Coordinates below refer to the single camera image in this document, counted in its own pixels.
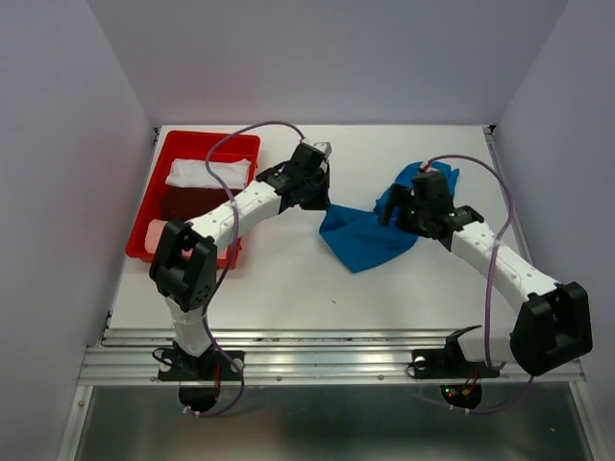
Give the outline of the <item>blue t shirt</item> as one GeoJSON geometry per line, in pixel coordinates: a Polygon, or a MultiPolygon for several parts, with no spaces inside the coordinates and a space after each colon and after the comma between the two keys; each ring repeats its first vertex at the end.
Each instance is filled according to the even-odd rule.
{"type": "Polygon", "coordinates": [[[419,240],[391,224],[381,224],[391,189],[386,188],[369,210],[332,205],[319,235],[335,257],[353,274],[376,268],[409,251],[419,240]]]}

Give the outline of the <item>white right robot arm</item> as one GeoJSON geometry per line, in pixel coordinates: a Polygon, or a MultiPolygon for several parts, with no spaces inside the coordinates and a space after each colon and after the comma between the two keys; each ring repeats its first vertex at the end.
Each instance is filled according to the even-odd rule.
{"type": "Polygon", "coordinates": [[[585,289],[541,273],[502,243],[473,208],[455,206],[443,173],[431,170],[415,176],[410,186],[392,185],[380,221],[438,241],[484,276],[517,314],[490,350],[479,338],[486,330],[480,325],[454,331],[440,350],[418,352],[416,377],[465,377],[474,370],[492,377],[499,363],[542,376],[592,351],[585,289]]]}

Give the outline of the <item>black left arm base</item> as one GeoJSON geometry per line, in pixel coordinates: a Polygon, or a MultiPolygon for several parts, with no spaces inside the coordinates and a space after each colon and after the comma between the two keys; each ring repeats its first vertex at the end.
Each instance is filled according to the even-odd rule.
{"type": "Polygon", "coordinates": [[[239,371],[214,348],[209,348],[199,357],[181,349],[155,348],[152,357],[159,364],[159,381],[240,381],[239,371]]]}

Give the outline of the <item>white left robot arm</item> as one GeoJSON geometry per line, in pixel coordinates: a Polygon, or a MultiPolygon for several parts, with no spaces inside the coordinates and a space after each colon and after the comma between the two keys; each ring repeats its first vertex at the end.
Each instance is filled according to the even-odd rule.
{"type": "Polygon", "coordinates": [[[289,160],[260,172],[233,199],[188,222],[174,219],[164,226],[149,275],[169,307],[174,343],[183,352],[180,364],[191,377],[213,369],[203,321],[216,291],[218,255],[290,207],[327,209],[331,153],[329,142],[303,140],[289,160]]]}

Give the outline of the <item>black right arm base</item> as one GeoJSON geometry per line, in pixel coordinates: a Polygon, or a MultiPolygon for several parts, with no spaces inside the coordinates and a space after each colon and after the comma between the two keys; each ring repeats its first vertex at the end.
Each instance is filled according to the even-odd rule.
{"type": "Polygon", "coordinates": [[[406,375],[416,379],[496,378],[500,372],[487,367],[484,361],[468,361],[458,340],[465,333],[479,328],[458,329],[446,337],[440,349],[414,350],[406,365],[406,375]]]}

